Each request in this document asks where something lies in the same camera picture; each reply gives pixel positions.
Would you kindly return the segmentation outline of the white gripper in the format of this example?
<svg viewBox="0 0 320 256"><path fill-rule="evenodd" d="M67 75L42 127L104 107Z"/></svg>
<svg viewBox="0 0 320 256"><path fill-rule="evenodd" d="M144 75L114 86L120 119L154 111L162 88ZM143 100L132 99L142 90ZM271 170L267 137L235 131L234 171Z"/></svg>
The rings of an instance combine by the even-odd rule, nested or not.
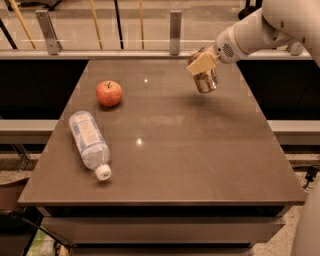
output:
<svg viewBox="0 0 320 256"><path fill-rule="evenodd" d="M215 69L218 60L224 64L232 64L243 57L244 54L236 42L235 26L230 26L218 35L214 47L213 45L202 47L198 53L192 54L187 58L189 61L187 71L195 76Z"/></svg>

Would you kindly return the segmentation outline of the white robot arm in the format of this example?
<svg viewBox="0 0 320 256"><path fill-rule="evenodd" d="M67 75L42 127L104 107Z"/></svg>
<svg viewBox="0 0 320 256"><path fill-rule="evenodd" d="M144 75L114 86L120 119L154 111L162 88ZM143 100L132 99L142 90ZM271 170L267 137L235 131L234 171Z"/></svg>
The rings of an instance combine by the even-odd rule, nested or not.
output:
<svg viewBox="0 0 320 256"><path fill-rule="evenodd" d="M263 0L262 7L228 27L214 44L194 54L192 75L231 64L262 49L299 42L320 65L320 0Z"/></svg>

